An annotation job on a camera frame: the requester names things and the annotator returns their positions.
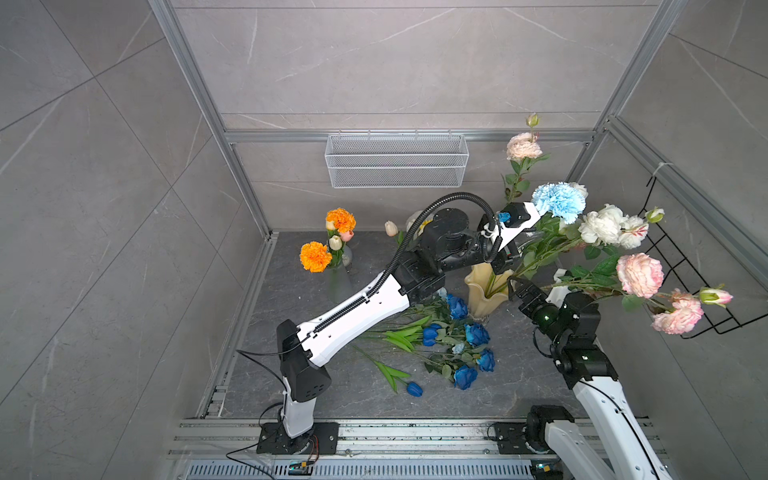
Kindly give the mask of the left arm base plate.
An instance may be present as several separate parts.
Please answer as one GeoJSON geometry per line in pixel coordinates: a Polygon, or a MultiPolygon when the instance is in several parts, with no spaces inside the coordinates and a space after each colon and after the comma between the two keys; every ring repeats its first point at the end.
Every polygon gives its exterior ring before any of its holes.
{"type": "Polygon", "coordinates": [[[340,424],[336,422],[315,423],[309,431],[292,438],[281,423],[266,423],[262,427],[256,452],[273,455],[333,455],[340,438],[339,428],[340,424]]]}

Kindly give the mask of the blue rose vase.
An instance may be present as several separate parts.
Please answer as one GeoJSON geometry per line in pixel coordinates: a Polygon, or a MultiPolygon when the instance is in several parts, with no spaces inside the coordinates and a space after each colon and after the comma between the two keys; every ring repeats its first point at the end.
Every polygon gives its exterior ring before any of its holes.
{"type": "Polygon", "coordinates": [[[449,308],[449,313],[453,320],[462,320],[468,317],[469,309],[466,302],[462,298],[452,294],[447,294],[445,302],[449,308]]]}

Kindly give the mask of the blue rose low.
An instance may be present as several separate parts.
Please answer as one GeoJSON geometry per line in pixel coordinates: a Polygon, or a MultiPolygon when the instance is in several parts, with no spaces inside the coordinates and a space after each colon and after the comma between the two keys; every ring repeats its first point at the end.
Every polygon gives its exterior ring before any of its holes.
{"type": "Polygon", "coordinates": [[[483,372],[493,372],[495,369],[495,356],[490,349],[485,349],[476,359],[477,367],[483,372]]]}

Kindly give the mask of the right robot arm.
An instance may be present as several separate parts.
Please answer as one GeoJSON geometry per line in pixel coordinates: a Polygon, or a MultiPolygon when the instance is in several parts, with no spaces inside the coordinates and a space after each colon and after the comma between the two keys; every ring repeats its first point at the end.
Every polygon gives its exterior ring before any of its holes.
{"type": "Polygon", "coordinates": [[[669,479],[632,412],[617,371],[597,344],[600,323],[592,297],[567,290],[558,297],[524,278],[508,279],[509,299],[551,340],[548,356],[589,416],[607,456],[598,455],[573,416],[559,406],[531,408],[527,447],[551,451],[575,479],[669,479]]]}

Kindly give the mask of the blue rose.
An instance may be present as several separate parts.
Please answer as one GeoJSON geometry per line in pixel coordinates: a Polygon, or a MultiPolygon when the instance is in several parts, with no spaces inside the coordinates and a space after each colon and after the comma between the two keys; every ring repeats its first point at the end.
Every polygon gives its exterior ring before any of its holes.
{"type": "Polygon", "coordinates": [[[466,341],[473,347],[486,345],[490,341],[490,335],[481,324],[468,324],[465,326],[466,341]]]}
{"type": "Polygon", "coordinates": [[[449,381],[455,388],[460,390],[469,389],[476,381],[479,371],[474,365],[452,364],[452,363],[432,363],[428,362],[426,368],[430,373],[437,373],[445,380],[449,381]]]}

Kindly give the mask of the cream wavy glass vase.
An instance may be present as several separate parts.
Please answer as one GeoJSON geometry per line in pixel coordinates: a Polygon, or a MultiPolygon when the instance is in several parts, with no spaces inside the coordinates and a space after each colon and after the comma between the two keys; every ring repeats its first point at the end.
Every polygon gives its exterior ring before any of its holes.
{"type": "Polygon", "coordinates": [[[469,289],[468,309],[473,318],[485,319],[508,301],[508,279],[512,274],[512,270],[496,274],[489,263],[471,267],[464,283],[469,289]]]}

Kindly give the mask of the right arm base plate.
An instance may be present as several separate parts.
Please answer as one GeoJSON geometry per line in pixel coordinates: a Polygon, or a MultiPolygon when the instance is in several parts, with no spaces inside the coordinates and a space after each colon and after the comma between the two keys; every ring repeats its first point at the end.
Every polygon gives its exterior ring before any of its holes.
{"type": "Polygon", "coordinates": [[[499,454],[535,454],[529,446],[524,422],[495,422],[490,426],[488,436],[495,441],[499,454]]]}

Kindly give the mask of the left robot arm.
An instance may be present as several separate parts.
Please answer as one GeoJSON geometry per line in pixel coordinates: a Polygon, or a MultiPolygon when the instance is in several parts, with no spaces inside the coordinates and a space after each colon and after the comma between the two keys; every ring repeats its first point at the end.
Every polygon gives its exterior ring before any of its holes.
{"type": "Polygon", "coordinates": [[[415,218],[392,260],[374,280],[331,310],[276,328],[279,378],[284,387],[280,420],[264,439],[271,453],[295,453],[311,441],[316,399],[331,385],[327,363],[379,322],[428,299],[448,272],[487,263],[501,269],[515,238],[542,217],[532,202],[512,202],[494,211],[476,194],[455,192],[428,205],[415,218]]]}

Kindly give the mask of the blue tulip vase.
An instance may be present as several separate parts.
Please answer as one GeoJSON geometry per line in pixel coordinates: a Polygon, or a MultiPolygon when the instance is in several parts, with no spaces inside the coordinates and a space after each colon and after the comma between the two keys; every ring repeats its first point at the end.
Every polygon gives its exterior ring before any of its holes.
{"type": "Polygon", "coordinates": [[[404,388],[405,392],[412,397],[420,398],[423,395],[423,388],[411,379],[409,373],[384,364],[360,347],[354,346],[353,349],[377,368],[394,393],[398,393],[401,388],[404,388]]]}
{"type": "Polygon", "coordinates": [[[435,346],[444,329],[439,324],[432,324],[422,330],[422,344],[426,347],[435,346]]]}

